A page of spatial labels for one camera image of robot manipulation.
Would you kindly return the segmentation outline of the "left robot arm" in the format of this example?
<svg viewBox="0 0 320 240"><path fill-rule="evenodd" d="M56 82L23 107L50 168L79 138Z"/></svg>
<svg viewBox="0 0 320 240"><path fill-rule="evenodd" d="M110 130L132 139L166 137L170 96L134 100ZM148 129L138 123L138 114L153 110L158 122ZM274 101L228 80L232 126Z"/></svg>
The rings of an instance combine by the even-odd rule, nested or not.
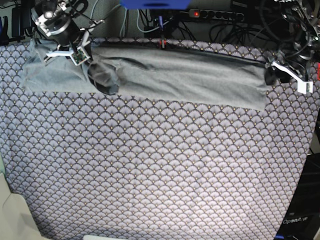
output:
<svg viewBox="0 0 320 240"><path fill-rule="evenodd" d="M267 34L277 43L268 59L265 83L289 83L294 77L309 81L313 58L320 55L318 0L262 0L258 14Z"/></svg>

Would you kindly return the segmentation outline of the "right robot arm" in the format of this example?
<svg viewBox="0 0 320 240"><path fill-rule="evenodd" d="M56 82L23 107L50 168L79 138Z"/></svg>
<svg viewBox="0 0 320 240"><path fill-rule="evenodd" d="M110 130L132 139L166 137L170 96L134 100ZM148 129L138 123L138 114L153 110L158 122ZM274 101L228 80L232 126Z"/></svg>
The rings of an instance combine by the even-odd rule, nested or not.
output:
<svg viewBox="0 0 320 240"><path fill-rule="evenodd" d="M67 12L70 7L67 0L42 0L30 10L35 25L57 43L54 50L46 52L45 62L66 57L80 66L91 58L90 31L77 26L72 14Z"/></svg>

